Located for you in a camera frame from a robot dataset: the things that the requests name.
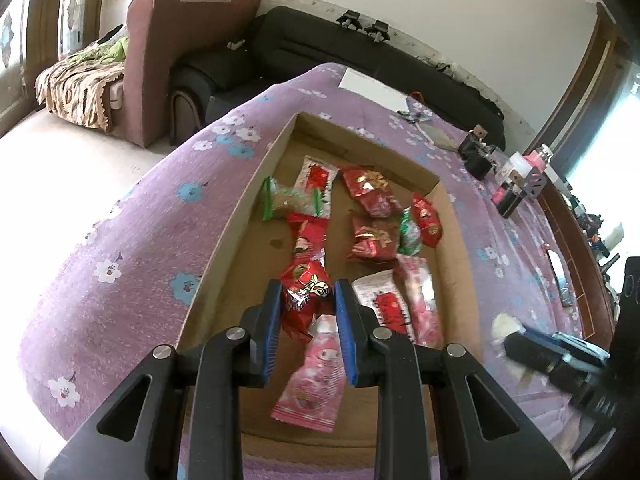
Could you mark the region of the dark red foil packet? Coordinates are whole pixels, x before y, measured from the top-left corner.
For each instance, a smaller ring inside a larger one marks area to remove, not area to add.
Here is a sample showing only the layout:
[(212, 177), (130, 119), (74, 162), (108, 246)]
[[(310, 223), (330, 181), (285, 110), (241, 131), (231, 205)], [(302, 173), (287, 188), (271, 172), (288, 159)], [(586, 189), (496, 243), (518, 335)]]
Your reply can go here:
[(386, 219), (402, 213), (390, 182), (373, 168), (344, 166), (341, 175), (349, 195), (372, 218)]

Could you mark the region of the patterned sofa blanket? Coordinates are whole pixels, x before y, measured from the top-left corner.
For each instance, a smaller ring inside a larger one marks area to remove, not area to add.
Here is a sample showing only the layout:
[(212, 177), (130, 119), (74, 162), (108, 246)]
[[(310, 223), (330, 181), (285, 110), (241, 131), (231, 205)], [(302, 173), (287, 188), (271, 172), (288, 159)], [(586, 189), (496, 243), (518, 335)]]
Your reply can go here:
[(66, 122), (109, 132), (112, 84), (124, 79), (127, 35), (94, 42), (43, 70), (35, 81), (39, 105)]

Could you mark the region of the black clamps on sofa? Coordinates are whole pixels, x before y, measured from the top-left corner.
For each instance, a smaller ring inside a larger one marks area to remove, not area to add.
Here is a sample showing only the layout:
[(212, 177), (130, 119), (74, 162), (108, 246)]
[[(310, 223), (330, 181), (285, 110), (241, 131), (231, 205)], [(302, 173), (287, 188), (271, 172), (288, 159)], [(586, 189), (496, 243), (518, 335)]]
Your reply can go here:
[(337, 19), (344, 29), (353, 30), (354, 32), (362, 32), (376, 44), (390, 41), (390, 25), (380, 20), (365, 20), (359, 12), (354, 10), (346, 10)]

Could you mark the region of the white red-label snack packet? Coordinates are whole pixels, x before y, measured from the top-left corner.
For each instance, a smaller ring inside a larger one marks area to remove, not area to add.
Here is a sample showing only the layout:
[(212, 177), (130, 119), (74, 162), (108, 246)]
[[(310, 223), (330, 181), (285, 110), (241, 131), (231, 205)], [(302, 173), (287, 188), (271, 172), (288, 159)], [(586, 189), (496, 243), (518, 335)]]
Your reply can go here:
[(394, 282), (394, 271), (384, 270), (352, 282), (358, 301), (372, 309), (378, 324), (416, 341), (408, 304)]

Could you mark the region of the pink long snack packet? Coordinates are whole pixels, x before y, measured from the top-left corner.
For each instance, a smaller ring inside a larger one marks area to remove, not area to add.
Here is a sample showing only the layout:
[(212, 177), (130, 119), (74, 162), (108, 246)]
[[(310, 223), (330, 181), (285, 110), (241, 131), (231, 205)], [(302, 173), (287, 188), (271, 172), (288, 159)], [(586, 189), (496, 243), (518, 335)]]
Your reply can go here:
[(398, 254), (398, 271), (404, 282), (414, 341), (422, 347), (442, 345), (435, 289), (425, 258)]

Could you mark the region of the tiny red candy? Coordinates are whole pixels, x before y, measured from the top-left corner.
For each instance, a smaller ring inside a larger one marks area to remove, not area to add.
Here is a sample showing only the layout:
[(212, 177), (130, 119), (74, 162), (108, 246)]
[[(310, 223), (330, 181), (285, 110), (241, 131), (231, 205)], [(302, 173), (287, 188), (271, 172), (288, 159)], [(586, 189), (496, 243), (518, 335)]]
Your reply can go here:
[(420, 230), (422, 243), (435, 248), (442, 239), (442, 222), (433, 204), (423, 195), (412, 196), (411, 213)]

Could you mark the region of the red white snack packet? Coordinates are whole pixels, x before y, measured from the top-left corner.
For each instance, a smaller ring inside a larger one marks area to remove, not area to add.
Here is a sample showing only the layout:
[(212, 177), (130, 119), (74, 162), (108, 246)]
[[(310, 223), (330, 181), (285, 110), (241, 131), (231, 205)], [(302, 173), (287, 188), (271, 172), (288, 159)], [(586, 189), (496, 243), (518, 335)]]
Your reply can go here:
[(337, 166), (329, 162), (309, 155), (304, 157), (294, 188), (310, 193), (316, 199), (321, 218), (330, 218), (332, 186), (339, 172)]

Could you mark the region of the wooden glass door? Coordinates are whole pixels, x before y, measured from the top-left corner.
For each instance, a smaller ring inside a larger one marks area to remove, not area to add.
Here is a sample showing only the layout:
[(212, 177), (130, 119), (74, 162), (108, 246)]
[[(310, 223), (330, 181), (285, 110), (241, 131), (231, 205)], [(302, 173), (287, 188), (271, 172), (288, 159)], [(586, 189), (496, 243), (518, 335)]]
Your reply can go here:
[(38, 107), (35, 79), (96, 39), (102, 0), (1, 0), (1, 132)]

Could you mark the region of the small red candy packet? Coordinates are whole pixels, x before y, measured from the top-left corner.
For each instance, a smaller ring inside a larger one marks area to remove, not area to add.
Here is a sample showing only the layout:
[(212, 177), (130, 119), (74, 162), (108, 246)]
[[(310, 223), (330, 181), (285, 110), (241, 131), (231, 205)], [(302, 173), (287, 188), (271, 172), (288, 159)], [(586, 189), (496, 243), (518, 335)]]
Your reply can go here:
[(327, 218), (290, 212), (286, 217), (293, 237), (293, 263), (302, 264), (318, 261), (324, 264), (326, 258)]

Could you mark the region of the green small candy packet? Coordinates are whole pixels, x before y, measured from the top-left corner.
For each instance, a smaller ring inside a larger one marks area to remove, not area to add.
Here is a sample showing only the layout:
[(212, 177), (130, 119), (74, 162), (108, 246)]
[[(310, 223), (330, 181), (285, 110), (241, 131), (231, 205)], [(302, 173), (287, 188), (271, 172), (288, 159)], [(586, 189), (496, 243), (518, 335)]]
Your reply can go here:
[(398, 252), (405, 256), (415, 256), (421, 247), (420, 226), (414, 221), (411, 209), (406, 208), (400, 217)]

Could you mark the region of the black slotted holder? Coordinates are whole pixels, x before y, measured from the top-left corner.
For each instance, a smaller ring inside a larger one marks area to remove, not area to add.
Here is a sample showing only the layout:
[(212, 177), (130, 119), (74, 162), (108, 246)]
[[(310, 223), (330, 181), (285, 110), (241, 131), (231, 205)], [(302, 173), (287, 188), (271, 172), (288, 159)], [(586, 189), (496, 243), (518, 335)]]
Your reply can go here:
[(484, 181), (491, 170), (496, 168), (495, 145), (485, 142), (487, 130), (476, 125), (458, 146), (464, 168), (476, 180)]

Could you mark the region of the clear green cookie packet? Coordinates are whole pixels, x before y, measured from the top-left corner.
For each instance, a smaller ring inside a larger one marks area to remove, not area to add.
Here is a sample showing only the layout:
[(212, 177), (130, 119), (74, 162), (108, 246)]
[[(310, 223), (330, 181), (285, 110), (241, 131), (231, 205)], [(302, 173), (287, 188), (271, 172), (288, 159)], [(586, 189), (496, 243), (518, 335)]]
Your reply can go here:
[(320, 217), (322, 200), (318, 188), (305, 191), (303, 188), (288, 188), (274, 177), (262, 181), (262, 220), (269, 221), (286, 216), (290, 212)]

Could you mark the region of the white cream snack packet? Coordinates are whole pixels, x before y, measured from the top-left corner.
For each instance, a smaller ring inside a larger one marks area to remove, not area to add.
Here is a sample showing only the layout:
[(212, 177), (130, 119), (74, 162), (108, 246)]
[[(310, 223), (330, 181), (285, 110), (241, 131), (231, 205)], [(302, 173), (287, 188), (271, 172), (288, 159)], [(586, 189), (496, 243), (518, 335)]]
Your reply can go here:
[(504, 350), (503, 345), (507, 336), (517, 333), (522, 327), (522, 323), (517, 318), (502, 312), (492, 321), (491, 336), (492, 346), (494, 347), (497, 358), (503, 362), (506, 370), (515, 380), (516, 384), (520, 388), (525, 388), (530, 384), (532, 374), (530, 374), (523, 365), (510, 360), (506, 356), (506, 350)]

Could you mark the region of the black smartphone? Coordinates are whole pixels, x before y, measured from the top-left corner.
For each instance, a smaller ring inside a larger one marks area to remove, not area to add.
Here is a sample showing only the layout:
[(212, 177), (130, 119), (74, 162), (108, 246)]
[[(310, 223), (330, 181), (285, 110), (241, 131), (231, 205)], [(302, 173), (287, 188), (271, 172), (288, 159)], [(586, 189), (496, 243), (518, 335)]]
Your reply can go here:
[(576, 298), (572, 288), (570, 287), (570, 280), (565, 273), (563, 259), (548, 244), (544, 244), (544, 253), (546, 254), (551, 266), (555, 286), (558, 289), (562, 306), (564, 308), (574, 307), (576, 304)]

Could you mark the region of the black sofa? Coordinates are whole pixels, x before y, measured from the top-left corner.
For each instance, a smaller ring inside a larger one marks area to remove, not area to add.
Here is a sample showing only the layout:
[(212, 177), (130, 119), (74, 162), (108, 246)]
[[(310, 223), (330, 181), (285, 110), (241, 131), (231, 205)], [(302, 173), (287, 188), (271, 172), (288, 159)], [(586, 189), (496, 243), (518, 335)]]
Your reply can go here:
[(311, 14), (277, 6), (250, 22), (235, 50), (193, 50), (175, 62), (169, 90), (183, 92), (203, 126), (214, 122), (273, 84), (324, 63), (337, 63), (417, 96), (460, 129), (476, 125), (488, 142), (504, 148), (503, 112), (480, 92), (389, 44)]

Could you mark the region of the red rectangular snack packet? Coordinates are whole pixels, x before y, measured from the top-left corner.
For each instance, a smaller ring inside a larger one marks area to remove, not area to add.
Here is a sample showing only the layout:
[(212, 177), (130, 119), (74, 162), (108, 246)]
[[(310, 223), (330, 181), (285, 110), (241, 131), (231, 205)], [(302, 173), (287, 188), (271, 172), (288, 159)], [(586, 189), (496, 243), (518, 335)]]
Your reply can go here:
[(282, 283), (281, 326), (292, 339), (311, 341), (310, 326), (332, 297), (332, 283), (318, 261), (292, 263), (280, 276)]

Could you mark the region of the dark red foil snack bag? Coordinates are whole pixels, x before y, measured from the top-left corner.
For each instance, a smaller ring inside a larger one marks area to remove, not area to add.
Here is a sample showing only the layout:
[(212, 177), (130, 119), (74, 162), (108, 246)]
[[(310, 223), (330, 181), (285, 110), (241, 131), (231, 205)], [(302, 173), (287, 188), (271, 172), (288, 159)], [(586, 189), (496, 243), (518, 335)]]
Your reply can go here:
[(394, 260), (399, 249), (398, 218), (377, 219), (352, 216), (352, 248), (349, 257), (385, 262)]

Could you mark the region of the purple floral tablecloth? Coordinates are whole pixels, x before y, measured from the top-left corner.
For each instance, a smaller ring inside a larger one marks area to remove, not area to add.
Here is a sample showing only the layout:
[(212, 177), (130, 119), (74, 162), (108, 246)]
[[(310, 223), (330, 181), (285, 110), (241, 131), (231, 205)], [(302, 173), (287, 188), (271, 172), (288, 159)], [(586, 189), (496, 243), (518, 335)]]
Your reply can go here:
[(569, 456), (584, 423), (543, 377), (525, 379), (500, 339), (515, 320), (547, 333), (582, 333), (563, 307), (544, 246), (554, 244), (536, 203), (509, 219), (459, 157), (411, 125), (338, 84), (328, 63), (275, 84), (182, 144), (96, 222), (68, 258), (22, 343), (27, 389), (39, 411), (71, 437), (154, 346), (177, 340), (224, 226), (259, 163), (288, 121), (308, 113), (344, 127), (437, 174), (448, 191), (470, 257), (480, 310), (480, 354), (488, 372)]

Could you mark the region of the white paper sheet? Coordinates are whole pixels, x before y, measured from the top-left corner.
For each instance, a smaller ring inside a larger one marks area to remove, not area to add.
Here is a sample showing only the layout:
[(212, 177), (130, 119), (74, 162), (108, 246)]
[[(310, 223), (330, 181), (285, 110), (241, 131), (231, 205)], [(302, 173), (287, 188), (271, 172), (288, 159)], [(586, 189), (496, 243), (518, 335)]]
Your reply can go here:
[(348, 68), (338, 88), (358, 94), (392, 112), (408, 113), (408, 96), (366, 74)]

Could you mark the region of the pink character snack pouch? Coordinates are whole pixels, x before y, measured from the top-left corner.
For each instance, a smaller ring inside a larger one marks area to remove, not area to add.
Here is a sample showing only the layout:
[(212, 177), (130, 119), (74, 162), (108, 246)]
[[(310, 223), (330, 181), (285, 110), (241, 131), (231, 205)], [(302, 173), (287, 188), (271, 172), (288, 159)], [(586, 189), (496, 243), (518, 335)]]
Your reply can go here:
[(292, 374), (271, 411), (278, 422), (330, 434), (346, 385), (340, 335), (334, 315), (311, 325), (303, 365)]

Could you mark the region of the pink wrapped bottle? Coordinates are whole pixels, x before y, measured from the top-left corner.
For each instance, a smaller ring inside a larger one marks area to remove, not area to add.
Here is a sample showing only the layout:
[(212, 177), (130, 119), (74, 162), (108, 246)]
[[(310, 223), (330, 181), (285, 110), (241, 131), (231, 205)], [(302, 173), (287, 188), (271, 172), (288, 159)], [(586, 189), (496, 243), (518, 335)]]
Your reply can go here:
[(540, 144), (538, 148), (535, 148), (524, 156), (526, 162), (536, 168), (541, 174), (543, 174), (544, 170), (548, 167), (552, 157), (552, 149), (549, 148), (547, 144)]

